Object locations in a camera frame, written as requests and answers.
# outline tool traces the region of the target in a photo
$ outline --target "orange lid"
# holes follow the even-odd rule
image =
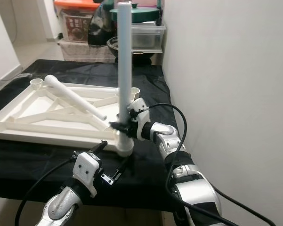
[[[88,7],[96,10],[99,3],[94,3],[93,0],[55,0],[56,6],[72,6],[72,7]]]

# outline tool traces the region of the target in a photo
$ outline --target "black fabric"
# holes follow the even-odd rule
[[[154,125],[154,121],[146,122],[142,128],[141,136],[144,139],[150,140],[151,139],[151,128]]]
[[[24,73],[33,78],[53,74],[61,82],[117,87],[117,65],[37,60]],[[10,82],[0,91],[0,110],[29,85],[29,78]],[[148,105],[170,103],[170,92],[160,66],[134,66],[133,86],[140,88],[140,97]],[[151,119],[176,127],[173,110],[168,107],[151,109]],[[164,191],[166,169],[157,146],[150,141],[134,140],[134,152],[122,177],[114,187],[98,185],[98,195],[85,204],[172,210],[172,203]],[[85,151],[54,145],[0,140],[0,197],[22,199],[24,194],[45,172],[56,166],[73,151]],[[105,173],[113,175],[123,160],[113,152],[97,154]],[[30,200],[47,202],[62,183],[72,175],[73,163],[57,170],[36,189]]]
[[[220,216],[220,214],[218,213],[216,204],[214,202],[204,202],[204,203],[198,203],[198,204],[194,204],[194,206],[199,207],[201,209],[207,210],[210,213],[213,213],[217,216]],[[194,210],[189,209],[189,213],[190,216],[193,219],[193,222],[196,226],[209,226],[209,225],[213,225],[213,224],[217,224],[220,223],[219,221],[212,219],[208,216],[205,216],[201,213],[198,213]]]
[[[176,159],[174,161],[173,164],[173,169],[177,168],[178,166],[181,165],[194,165],[194,162],[190,156],[190,153],[184,152],[184,151],[178,151],[178,153],[176,154],[176,152],[173,152],[171,154],[169,154],[168,156],[166,156],[165,160],[164,160],[164,164],[165,167],[169,170],[171,163],[173,162],[174,157],[176,156]]]

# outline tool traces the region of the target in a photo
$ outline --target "robotic arm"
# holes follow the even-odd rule
[[[128,107],[131,121],[127,125],[112,122],[111,126],[129,137],[135,137],[138,140],[147,139],[159,144],[159,152],[167,170],[169,170],[181,141],[178,137],[178,131],[173,126],[151,122],[148,109],[144,100],[139,98]],[[184,145],[177,153],[173,169],[169,187],[173,196],[215,215],[221,215],[220,201],[214,189],[198,170]],[[174,212],[174,219],[178,226],[224,225],[184,206],[177,208]]]
[[[128,137],[138,140],[151,140],[159,145],[159,152],[169,170],[173,159],[169,190],[178,200],[207,210],[215,215],[221,215],[221,206],[216,193],[205,176],[198,170],[184,147],[176,153],[181,142],[176,128],[158,122],[150,121],[149,108],[144,100],[139,98],[128,106],[130,120],[127,124],[111,122],[111,127],[125,133]],[[87,153],[75,153],[76,162],[73,168],[73,177],[70,186],[52,197],[45,205],[42,218],[37,226],[63,226],[74,212],[82,205],[83,197],[95,197],[97,191],[93,186],[95,179],[101,179],[112,185],[122,173],[123,165],[116,170],[112,177],[103,173],[101,160],[95,152],[107,145],[103,141]],[[178,226],[224,226],[203,214],[193,211],[184,205],[177,205],[174,219]]]

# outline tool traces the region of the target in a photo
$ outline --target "white plastic frame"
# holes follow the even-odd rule
[[[0,139],[90,148],[106,140],[117,151],[118,88],[63,83],[107,115],[102,121],[42,82],[30,85],[0,111]],[[140,90],[131,88],[131,100]]]

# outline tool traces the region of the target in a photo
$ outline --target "green lid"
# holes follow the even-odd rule
[[[153,21],[159,18],[159,9],[150,7],[137,7],[137,4],[132,4],[132,23],[142,23],[145,21]],[[110,10],[112,20],[117,21],[117,9]]]

